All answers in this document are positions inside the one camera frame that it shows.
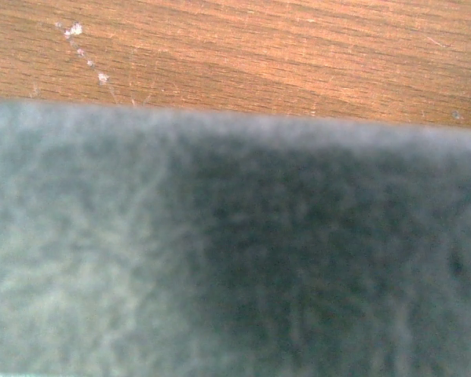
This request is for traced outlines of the blue cleaning cloth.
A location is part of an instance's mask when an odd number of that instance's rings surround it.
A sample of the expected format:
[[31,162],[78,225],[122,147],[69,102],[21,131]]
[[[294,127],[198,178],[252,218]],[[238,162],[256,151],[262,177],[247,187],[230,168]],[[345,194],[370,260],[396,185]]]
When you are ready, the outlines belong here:
[[0,101],[0,376],[471,376],[471,130]]

